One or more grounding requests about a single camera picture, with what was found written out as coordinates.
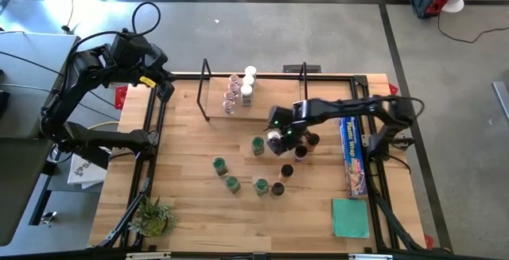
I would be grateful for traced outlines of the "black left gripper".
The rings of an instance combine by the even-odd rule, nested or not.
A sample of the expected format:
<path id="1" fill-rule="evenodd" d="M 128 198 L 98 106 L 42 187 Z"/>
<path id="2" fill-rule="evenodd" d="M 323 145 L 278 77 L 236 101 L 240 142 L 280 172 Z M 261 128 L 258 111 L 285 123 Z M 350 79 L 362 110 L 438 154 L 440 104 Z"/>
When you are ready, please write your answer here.
<path id="1" fill-rule="evenodd" d="M 150 56 L 145 55 L 142 58 L 141 76 L 145 76 L 153 80 L 157 85 L 157 97 L 162 101 L 169 101 L 175 91 L 173 81 L 175 75 L 163 68 L 168 61 L 166 55 Z"/>

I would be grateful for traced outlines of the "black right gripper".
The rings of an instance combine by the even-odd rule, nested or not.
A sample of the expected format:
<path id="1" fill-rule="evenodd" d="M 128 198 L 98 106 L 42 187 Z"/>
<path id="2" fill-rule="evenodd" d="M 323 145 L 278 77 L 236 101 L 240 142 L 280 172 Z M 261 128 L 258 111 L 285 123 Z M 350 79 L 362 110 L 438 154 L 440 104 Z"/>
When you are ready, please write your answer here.
<path id="1" fill-rule="evenodd" d="M 273 152 L 280 156 L 295 148 L 295 136 L 302 137 L 309 130 L 305 123 L 307 101 L 295 102 L 291 108 L 272 106 L 268 118 L 268 129 L 278 130 L 282 136 L 282 143 L 273 144 Z"/>

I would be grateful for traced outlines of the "green-lid spice jar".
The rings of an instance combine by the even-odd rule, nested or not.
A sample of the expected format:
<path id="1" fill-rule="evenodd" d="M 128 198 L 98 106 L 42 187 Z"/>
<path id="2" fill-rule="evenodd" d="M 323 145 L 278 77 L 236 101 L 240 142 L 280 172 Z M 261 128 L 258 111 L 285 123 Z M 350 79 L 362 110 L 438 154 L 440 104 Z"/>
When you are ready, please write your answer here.
<path id="1" fill-rule="evenodd" d="M 233 176 L 227 177 L 225 179 L 225 185 L 232 194 L 236 194 L 241 189 L 239 180 Z"/>
<path id="2" fill-rule="evenodd" d="M 263 196 L 269 192 L 269 184 L 266 179 L 258 179 L 254 183 L 254 188 L 258 196 Z"/>
<path id="3" fill-rule="evenodd" d="M 212 165 L 218 176 L 228 174 L 226 161 L 222 157 L 217 157 L 213 160 Z"/>
<path id="4" fill-rule="evenodd" d="M 255 156 L 263 154 L 265 150 L 264 139 L 256 136 L 251 141 L 251 151 Z"/>

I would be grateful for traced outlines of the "wooden shelf with black legs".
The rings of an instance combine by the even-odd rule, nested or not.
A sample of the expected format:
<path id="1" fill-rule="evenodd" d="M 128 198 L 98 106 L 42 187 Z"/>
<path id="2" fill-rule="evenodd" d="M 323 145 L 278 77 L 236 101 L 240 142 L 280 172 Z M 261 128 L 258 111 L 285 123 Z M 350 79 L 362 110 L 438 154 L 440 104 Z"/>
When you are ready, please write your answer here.
<path id="1" fill-rule="evenodd" d="M 223 108 L 229 77 L 233 72 L 213 72 L 204 59 L 199 74 L 196 102 L 205 118 L 233 118 L 247 120 L 267 120 L 272 106 L 291 107 L 301 99 L 299 76 L 287 74 L 258 74 L 254 85 L 252 106 L 243 106 L 238 95 L 234 111 L 229 114 Z"/>

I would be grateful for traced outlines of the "blue plastic wrap box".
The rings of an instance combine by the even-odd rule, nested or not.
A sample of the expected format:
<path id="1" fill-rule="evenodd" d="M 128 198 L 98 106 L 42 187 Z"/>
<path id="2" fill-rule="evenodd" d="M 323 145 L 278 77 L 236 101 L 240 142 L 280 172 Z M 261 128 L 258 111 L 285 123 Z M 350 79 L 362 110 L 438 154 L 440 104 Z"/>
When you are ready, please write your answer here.
<path id="1" fill-rule="evenodd" d="M 367 177 L 364 169 L 363 144 L 357 117 L 339 118 L 338 124 L 347 196 L 350 199 L 364 198 L 367 195 Z"/>

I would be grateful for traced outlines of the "teal square pad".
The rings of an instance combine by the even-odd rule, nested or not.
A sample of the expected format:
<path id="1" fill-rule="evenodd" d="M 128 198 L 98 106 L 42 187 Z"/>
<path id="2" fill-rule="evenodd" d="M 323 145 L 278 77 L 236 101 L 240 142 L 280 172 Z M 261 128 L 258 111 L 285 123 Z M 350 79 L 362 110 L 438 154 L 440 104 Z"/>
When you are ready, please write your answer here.
<path id="1" fill-rule="evenodd" d="M 332 233 L 340 238 L 368 239 L 367 203 L 364 200 L 332 199 Z"/>

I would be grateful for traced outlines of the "white printed box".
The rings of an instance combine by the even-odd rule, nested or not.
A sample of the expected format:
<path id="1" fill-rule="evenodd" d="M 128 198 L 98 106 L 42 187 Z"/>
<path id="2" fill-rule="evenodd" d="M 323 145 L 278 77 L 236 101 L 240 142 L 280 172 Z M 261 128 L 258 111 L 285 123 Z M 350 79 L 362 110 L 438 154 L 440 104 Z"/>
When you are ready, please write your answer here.
<path id="1" fill-rule="evenodd" d="M 73 154 L 67 183 L 79 185 L 82 189 L 86 189 L 103 183 L 106 175 L 107 171 L 105 169 Z"/>

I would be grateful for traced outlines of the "small succulent plant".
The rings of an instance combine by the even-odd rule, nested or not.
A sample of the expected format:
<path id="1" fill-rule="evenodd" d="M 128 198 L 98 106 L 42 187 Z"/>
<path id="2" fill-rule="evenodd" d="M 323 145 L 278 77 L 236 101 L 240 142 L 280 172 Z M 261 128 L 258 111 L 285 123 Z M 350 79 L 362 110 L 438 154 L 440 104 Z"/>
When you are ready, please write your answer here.
<path id="1" fill-rule="evenodd" d="M 147 238 L 164 238 L 170 235 L 178 222 L 168 204 L 160 205 L 160 198 L 152 202 L 143 196 L 128 229 Z"/>

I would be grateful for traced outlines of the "grey desk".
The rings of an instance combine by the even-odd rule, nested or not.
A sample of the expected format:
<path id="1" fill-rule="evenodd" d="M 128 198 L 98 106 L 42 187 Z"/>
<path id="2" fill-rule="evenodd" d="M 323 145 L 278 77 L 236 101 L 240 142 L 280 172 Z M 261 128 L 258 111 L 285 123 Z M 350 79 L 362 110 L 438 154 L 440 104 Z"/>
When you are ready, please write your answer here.
<path id="1" fill-rule="evenodd" d="M 0 246 L 11 243 L 52 143 L 39 135 L 41 108 L 61 83 L 76 35 L 0 32 L 0 90 L 10 93 L 0 119 Z"/>

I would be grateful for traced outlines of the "black desk device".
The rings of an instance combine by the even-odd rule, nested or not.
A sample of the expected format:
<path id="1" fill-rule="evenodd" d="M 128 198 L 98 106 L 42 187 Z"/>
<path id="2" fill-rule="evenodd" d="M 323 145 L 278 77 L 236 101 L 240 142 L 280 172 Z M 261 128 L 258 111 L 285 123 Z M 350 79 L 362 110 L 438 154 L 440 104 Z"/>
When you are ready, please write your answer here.
<path id="1" fill-rule="evenodd" d="M 10 93 L 0 90 L 0 119 L 5 114 L 10 99 Z"/>

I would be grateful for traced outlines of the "black metal table frame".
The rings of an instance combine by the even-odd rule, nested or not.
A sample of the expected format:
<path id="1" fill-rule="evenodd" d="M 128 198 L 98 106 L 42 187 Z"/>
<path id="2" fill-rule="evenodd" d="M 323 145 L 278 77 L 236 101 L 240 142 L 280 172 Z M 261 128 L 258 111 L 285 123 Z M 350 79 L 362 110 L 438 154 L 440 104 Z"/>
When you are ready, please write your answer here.
<path id="1" fill-rule="evenodd" d="M 258 196 L 258 178 L 278 179 L 278 169 L 293 160 L 266 151 L 256 157 L 251 140 L 266 128 L 266 120 L 205 118 L 196 102 L 199 74 L 174 83 L 175 91 L 163 115 L 161 141 L 151 196 L 170 205 L 178 222 L 167 237 L 144 239 L 142 248 L 155 246 L 174 258 L 229 258 L 254 252 L 274 259 L 332 259 L 377 249 L 388 240 L 387 220 L 369 223 L 368 239 L 339 238 L 332 233 L 332 199 L 347 195 L 338 126 L 331 120 L 313 127 L 321 142 L 296 166 L 279 198 Z M 386 95 L 384 74 L 369 74 L 365 84 L 354 75 L 313 74 L 301 81 L 304 97 L 331 101 L 351 99 L 368 91 Z M 212 162 L 222 157 L 228 174 L 218 176 Z M 241 189 L 232 194 L 225 185 L 236 177 Z"/>

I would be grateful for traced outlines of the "silver frame bracket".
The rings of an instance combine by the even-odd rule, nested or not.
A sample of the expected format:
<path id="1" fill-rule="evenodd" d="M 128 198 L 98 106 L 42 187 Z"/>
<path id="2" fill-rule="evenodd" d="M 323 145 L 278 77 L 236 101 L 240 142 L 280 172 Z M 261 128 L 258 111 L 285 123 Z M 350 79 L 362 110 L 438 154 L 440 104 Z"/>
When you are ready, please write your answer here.
<path id="1" fill-rule="evenodd" d="M 128 253 L 125 260 L 169 260 L 172 254 L 168 251 Z"/>
<path id="2" fill-rule="evenodd" d="M 348 254 L 348 260 L 394 260 L 390 254 Z"/>

